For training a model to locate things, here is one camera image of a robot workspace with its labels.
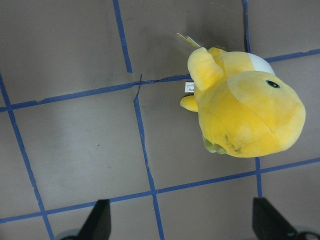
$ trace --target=plush toy eye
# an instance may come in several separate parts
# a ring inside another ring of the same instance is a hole
[[[276,84],[275,82],[273,81],[270,81],[270,80],[265,80],[266,84],[268,84],[269,86],[275,88],[275,89],[279,89],[280,86],[278,84]]]

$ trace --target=care label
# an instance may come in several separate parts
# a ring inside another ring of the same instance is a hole
[[[186,82],[184,87],[185,93],[194,93],[195,92],[195,83],[194,82]]]

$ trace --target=toy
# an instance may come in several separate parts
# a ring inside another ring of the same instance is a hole
[[[198,112],[205,148],[248,158],[287,150],[305,123],[296,92],[262,58],[201,47],[189,57],[194,95],[180,105]]]

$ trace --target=plush toy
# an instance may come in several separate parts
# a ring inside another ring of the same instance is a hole
[[[296,142],[305,123],[305,107],[264,59],[201,47],[187,65],[194,95],[184,97],[180,105],[198,112],[209,152],[259,157]]]

